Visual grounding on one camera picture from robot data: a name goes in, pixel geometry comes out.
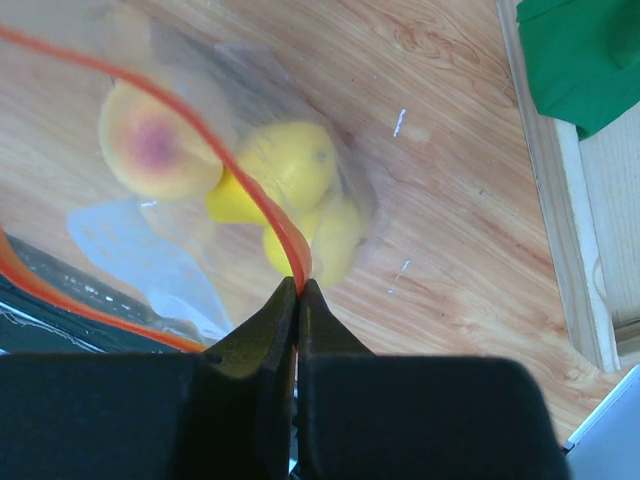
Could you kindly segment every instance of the black object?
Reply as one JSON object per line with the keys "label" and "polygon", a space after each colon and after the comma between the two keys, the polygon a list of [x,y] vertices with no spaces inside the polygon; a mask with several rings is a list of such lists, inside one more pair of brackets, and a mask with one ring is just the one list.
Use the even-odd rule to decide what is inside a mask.
{"label": "black object", "polygon": [[203,354],[0,357],[0,478],[285,479],[296,345],[299,478],[569,478],[522,367],[375,356],[291,279]]}

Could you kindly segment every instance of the yellow fruit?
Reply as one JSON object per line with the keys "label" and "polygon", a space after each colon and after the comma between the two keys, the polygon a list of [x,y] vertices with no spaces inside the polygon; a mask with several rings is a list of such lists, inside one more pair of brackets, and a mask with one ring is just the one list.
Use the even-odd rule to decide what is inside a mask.
{"label": "yellow fruit", "polygon": [[[232,125],[224,93],[214,84],[207,87],[221,122]],[[224,141],[233,143],[234,134]],[[123,81],[116,82],[102,105],[98,136],[118,181],[147,198],[175,201],[204,195],[222,175],[218,156],[182,116]]]}
{"label": "yellow fruit", "polygon": [[[361,238],[361,221],[351,200],[323,200],[295,222],[311,248],[312,277],[321,287],[334,286],[345,277]],[[284,276],[291,267],[273,228],[267,227],[262,245],[269,262]]]}
{"label": "yellow fruit", "polygon": [[267,219],[236,178],[225,170],[220,182],[204,198],[209,216],[218,223],[266,225]]}
{"label": "yellow fruit", "polygon": [[327,130],[294,121],[258,128],[240,147],[242,169],[288,213],[305,212],[337,178],[338,153]]}

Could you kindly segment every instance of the plastic bag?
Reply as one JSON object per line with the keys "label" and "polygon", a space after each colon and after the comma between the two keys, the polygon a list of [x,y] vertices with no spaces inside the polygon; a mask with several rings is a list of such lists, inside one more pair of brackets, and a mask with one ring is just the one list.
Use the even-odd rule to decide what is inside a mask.
{"label": "plastic bag", "polygon": [[[1,8],[10,281],[199,350],[283,276],[299,289],[309,276],[323,287],[344,278],[370,229],[372,188],[266,49],[202,43],[116,0]],[[39,276],[16,241],[59,261],[61,275]],[[93,292],[71,288],[78,275]],[[93,301],[103,290],[141,302],[144,318],[110,293]]]}

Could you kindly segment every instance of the wooden box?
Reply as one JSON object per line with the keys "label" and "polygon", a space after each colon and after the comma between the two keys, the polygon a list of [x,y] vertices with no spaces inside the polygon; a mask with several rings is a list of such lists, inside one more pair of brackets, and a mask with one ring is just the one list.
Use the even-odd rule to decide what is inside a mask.
{"label": "wooden box", "polygon": [[578,142],[538,115],[516,5],[498,0],[571,342],[605,371],[640,362],[640,104]]}

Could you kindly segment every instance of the green cloth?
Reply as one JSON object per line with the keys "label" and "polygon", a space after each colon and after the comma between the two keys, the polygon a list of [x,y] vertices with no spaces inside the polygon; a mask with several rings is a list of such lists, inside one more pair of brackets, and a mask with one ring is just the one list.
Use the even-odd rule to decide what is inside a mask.
{"label": "green cloth", "polygon": [[541,115],[582,140],[640,101],[640,0],[524,0],[518,22]]}

